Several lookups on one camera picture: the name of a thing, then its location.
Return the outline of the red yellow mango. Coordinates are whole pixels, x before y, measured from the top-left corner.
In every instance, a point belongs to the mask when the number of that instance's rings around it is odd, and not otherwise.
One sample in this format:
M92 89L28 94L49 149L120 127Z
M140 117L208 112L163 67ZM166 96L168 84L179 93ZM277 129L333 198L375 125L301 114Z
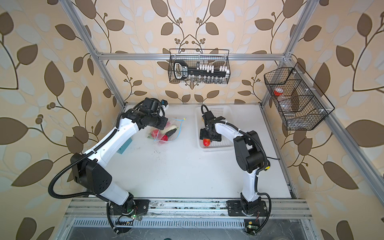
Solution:
M209 140L209 139L203 139L203 145L204 145L205 147L209 147L209 146L211 145L211 140Z

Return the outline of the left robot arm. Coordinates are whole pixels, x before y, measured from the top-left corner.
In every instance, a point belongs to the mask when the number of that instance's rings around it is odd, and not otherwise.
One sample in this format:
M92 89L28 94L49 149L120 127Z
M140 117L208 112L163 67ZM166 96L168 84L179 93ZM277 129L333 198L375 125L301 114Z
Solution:
M126 204L129 192L114 183L106 167L113 155L138 131L145 127L163 130L168 122L165 116L167 106L166 100L145 98L133 108L120 113L116 126L100 142L84 154L74 154L71 163L51 180L49 195L55 199L93 195L119 206ZM54 191L57 180L68 171L72 171L76 183L86 188L85 192L61 195Z

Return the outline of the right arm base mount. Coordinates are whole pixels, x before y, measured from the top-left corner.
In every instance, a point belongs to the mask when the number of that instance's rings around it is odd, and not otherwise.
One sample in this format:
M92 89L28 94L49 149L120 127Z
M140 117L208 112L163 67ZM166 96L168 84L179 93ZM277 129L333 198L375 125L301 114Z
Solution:
M251 203L245 200L229 200L226 202L226 207L230 217L266 217L268 213L267 204L262 200Z

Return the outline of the white green cucumber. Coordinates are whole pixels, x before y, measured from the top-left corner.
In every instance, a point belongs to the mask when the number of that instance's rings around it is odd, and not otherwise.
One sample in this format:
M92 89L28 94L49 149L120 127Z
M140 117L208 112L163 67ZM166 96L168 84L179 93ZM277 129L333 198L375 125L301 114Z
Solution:
M161 130L161 133L162 134L165 134L166 132L168 132L169 130L172 130L172 129L176 129L176 125L170 125L168 127L165 127L163 130Z

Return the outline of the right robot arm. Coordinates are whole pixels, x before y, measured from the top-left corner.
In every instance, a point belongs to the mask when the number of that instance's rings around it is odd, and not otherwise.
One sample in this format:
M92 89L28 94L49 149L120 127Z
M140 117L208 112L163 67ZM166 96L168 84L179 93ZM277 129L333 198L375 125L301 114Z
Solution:
M204 127L200 130L200 139L220 142L225 137L233 142L236 161L246 173L241 192L243 211L256 208L261 204L261 196L268 196L258 191L259 173L270 167L259 135L255 131L242 131L224 117L215 117L206 105L201 105L201 112Z

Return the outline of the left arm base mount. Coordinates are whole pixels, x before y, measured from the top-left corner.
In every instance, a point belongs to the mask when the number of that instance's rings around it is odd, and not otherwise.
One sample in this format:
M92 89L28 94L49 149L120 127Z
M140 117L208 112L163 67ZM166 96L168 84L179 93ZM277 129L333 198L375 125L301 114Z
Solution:
M123 205L110 202L107 212L112 216L133 216L145 215L149 210L150 200L147 199L131 199L127 200Z

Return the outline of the clear zip top bag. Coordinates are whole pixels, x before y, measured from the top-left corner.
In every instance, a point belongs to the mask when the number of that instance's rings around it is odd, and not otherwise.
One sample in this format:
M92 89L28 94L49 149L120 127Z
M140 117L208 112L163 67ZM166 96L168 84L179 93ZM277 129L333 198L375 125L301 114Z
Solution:
M174 142L180 136L182 131L182 126L185 120L186 118L182 118L182 119L171 118L168 120L163 130L152 128L149 131L147 138L158 145L164 145L164 144Z

